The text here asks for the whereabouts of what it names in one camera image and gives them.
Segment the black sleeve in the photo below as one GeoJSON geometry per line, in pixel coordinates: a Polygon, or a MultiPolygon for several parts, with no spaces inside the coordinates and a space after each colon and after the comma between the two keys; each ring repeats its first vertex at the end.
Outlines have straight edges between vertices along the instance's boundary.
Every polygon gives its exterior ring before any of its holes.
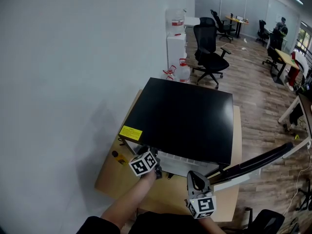
{"type": "Polygon", "coordinates": [[[113,223],[91,216],[87,218],[77,234],[120,234],[120,229],[113,223]]]}

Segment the yellow sticker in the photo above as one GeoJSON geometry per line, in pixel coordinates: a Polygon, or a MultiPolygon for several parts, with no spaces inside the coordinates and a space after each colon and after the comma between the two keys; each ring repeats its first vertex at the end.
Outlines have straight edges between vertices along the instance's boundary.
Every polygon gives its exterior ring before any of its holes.
{"type": "Polygon", "coordinates": [[[123,126],[119,134],[128,138],[138,140],[142,134],[142,131],[131,127],[123,126]]]}

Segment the black cap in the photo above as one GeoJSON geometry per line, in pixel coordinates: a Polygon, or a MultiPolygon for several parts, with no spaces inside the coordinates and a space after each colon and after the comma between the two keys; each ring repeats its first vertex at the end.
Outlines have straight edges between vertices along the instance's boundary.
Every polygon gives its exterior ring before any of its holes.
{"type": "Polygon", "coordinates": [[[118,156],[118,153],[117,153],[116,151],[112,151],[112,155],[113,155],[114,157],[117,157],[117,156],[118,156]]]}

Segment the window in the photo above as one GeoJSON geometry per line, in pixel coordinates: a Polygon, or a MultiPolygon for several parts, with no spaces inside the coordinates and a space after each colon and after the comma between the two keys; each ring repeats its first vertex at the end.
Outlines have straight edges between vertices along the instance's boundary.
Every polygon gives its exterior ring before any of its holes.
{"type": "Polygon", "coordinates": [[[298,39],[297,39],[297,49],[306,52],[309,47],[311,36],[302,28],[299,29],[298,39]]]}

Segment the marker cube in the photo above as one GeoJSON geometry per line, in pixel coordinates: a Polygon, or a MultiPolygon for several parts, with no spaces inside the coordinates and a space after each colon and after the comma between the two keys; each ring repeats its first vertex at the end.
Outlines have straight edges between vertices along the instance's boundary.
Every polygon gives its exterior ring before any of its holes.
{"type": "Polygon", "coordinates": [[[216,211],[216,198],[211,196],[190,199],[188,208],[193,218],[209,217],[216,211]]]}
{"type": "Polygon", "coordinates": [[[150,172],[156,164],[157,161],[151,151],[137,155],[129,162],[129,165],[136,176],[141,176],[150,172]]]}

